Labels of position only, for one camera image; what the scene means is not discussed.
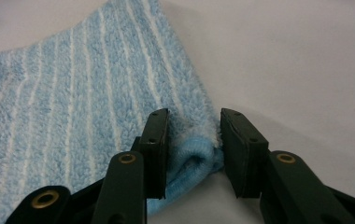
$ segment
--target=white surface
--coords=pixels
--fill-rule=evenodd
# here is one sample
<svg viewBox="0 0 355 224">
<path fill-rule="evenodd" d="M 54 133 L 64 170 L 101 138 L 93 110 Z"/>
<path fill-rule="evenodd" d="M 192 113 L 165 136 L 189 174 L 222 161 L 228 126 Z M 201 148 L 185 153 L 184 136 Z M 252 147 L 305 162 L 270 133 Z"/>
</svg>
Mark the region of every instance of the white surface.
<svg viewBox="0 0 355 224">
<path fill-rule="evenodd" d="M 30 45 L 105 0 L 0 0 L 0 50 Z M 327 185 L 355 196 L 355 1 L 163 0 L 220 111 L 245 114 L 271 150 L 301 156 Z M 210 176 L 149 223 L 262 223 Z"/>
</svg>

